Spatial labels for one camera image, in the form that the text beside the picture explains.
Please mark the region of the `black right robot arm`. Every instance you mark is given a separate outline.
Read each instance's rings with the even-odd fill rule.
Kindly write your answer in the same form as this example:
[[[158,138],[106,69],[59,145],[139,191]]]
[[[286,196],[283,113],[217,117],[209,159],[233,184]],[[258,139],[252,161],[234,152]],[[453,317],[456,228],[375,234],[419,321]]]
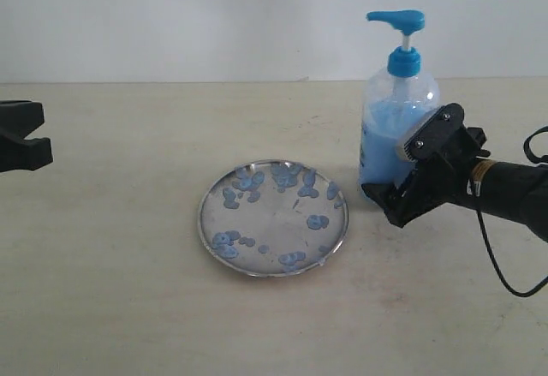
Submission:
[[[400,185],[365,183],[362,191],[397,227],[451,203],[523,224],[546,239],[547,158],[536,157],[526,140],[529,165],[491,160],[483,129],[463,120],[457,103],[423,116],[396,144],[414,165],[407,178]]]

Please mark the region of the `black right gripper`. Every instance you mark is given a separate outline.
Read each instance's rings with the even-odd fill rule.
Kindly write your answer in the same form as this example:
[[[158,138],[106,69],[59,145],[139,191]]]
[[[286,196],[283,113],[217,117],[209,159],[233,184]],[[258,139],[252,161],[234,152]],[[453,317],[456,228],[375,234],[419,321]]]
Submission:
[[[403,227],[452,199],[467,167],[482,152],[484,130],[463,124],[464,109],[451,103],[427,112],[395,145],[397,157],[414,161],[393,183],[363,183],[361,189],[391,224]]]

